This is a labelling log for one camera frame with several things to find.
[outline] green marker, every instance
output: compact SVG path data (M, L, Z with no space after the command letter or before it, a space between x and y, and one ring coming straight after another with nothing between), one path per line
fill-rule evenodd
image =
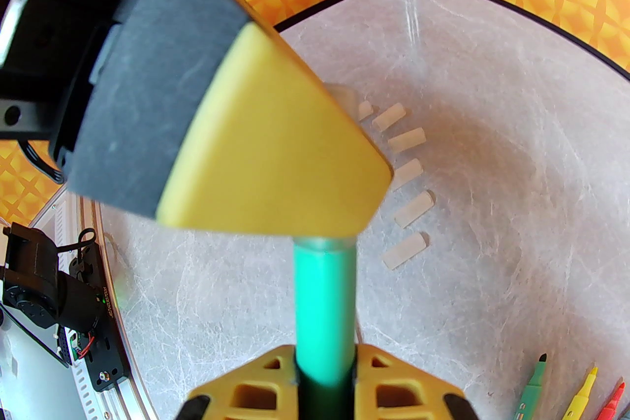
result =
M523 390L514 420L532 420L534 417L536 405L542 392L542 375L545 373L545 366L547 366L547 354L544 353L538 359L534 375Z

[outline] yellow 3d-printed bracket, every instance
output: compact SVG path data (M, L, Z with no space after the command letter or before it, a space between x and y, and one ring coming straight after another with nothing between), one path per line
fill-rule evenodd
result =
M176 420L297 420L292 345L192 390ZM477 420L464 393L375 346L356 347L355 420Z

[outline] white marble surface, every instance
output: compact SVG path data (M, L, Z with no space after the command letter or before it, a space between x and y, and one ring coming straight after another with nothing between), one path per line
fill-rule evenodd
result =
M511 418L541 353L544 420L560 420L597 363L583 417L594 418L630 377L630 83L485 0L347 0L284 35L324 80L412 112L385 135L365 121L394 166L414 156L425 166L360 238L366 343L464 388L488 420ZM388 152L387 138L418 126L425 145ZM434 209L398 229L392 213L424 189ZM160 229L112 209L103 218L161 418L193 386L293 341L288 240ZM388 271L380 255L411 231L430 246Z

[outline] yellow gripper pad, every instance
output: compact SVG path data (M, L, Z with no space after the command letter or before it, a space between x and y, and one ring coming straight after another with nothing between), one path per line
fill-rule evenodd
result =
M279 346L189 394L176 420L298 420L293 346ZM375 346L356 346L354 420L478 420L457 387Z
M124 0L91 80L70 189L168 226L348 237L380 151L242 0Z

